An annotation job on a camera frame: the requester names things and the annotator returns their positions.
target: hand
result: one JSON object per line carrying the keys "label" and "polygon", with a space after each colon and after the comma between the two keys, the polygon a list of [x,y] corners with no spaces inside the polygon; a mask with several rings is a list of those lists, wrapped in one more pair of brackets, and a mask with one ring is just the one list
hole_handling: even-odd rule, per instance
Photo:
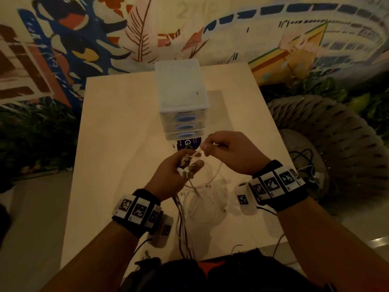
{"label": "hand", "polygon": [[214,156],[235,172],[246,175],[254,175],[270,162],[242,132],[218,131],[210,134],[201,149],[206,157]]}
{"label": "hand", "polygon": [[[192,149],[181,149],[172,156],[165,159],[157,168],[151,180],[144,187],[160,201],[175,196],[189,179],[183,178],[177,171],[180,162],[186,154],[193,155]],[[190,167],[190,172],[195,174],[204,166],[204,161],[198,160]]]}

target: tabletop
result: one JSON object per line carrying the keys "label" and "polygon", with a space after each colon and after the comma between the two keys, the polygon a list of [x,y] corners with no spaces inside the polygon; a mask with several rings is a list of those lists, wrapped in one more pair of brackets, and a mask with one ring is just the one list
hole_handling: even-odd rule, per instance
{"label": "tabletop", "polygon": [[[241,131],[270,159],[293,166],[247,63],[202,67],[202,75],[211,103],[204,137],[217,130]],[[142,188],[172,153],[159,118],[154,72],[87,79],[61,268],[110,222],[120,197]],[[194,183],[207,181],[220,165],[213,157],[205,160],[207,166]],[[215,216],[207,221],[193,217],[188,230],[197,260],[231,254],[235,245],[241,245],[235,251],[274,245],[283,234],[271,213],[241,213],[233,188],[245,178],[221,166],[212,188],[219,201],[212,205]],[[227,211],[221,211],[219,204],[228,204]],[[176,223],[178,210],[172,199],[161,206]],[[135,269],[134,262],[144,256],[144,250],[163,262],[180,258],[178,236],[172,231],[162,249],[143,245],[126,274]]]}

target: blue drawer handle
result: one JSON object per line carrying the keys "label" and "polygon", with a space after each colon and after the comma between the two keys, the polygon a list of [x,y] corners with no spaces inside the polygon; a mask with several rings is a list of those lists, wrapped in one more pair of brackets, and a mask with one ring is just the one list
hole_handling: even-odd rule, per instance
{"label": "blue drawer handle", "polygon": [[177,130],[188,130],[188,129],[192,129],[194,127],[194,124],[181,124],[181,125],[177,125],[175,128]]}
{"label": "blue drawer handle", "polygon": [[189,115],[179,115],[175,118],[175,120],[177,122],[189,122],[189,121],[193,121],[196,119],[196,116],[193,115],[193,114],[189,114]]}
{"label": "blue drawer handle", "polygon": [[180,133],[180,134],[178,134],[177,135],[177,137],[186,137],[186,138],[188,138],[188,137],[192,137],[193,135],[195,135],[195,133],[194,132],[183,132],[183,133]]}

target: painted wall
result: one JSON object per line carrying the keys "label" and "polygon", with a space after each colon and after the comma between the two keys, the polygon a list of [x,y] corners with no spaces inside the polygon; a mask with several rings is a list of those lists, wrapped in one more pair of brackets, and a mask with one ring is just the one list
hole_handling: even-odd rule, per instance
{"label": "painted wall", "polygon": [[81,112],[87,77],[158,60],[245,61],[272,84],[389,58],[389,0],[2,0],[0,16],[7,109],[49,96]]}

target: wristband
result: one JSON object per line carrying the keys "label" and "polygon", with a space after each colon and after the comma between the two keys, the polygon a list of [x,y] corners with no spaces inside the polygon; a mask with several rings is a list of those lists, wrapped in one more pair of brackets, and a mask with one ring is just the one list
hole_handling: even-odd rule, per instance
{"label": "wristband", "polygon": [[161,201],[151,192],[138,189],[132,196],[120,200],[112,214],[112,220],[140,239],[146,231],[152,234],[157,228],[163,214],[160,205]]}
{"label": "wristband", "polygon": [[279,212],[308,197],[304,180],[290,166],[271,161],[249,182],[259,205],[269,205]]}

